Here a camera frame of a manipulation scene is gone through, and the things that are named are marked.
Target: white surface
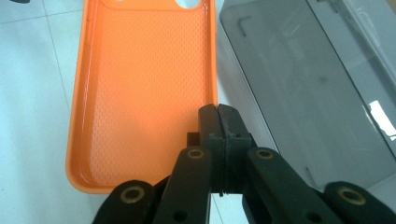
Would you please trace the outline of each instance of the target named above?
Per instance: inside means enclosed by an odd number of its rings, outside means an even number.
[[[64,169],[81,3],[0,1],[1,224],[91,223],[106,198],[73,189]],[[244,218],[240,198],[212,197],[211,223]]]

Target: phone case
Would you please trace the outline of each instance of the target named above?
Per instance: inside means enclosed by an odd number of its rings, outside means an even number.
[[[66,156],[70,183],[109,193],[171,174],[217,103],[214,0],[86,0]]]

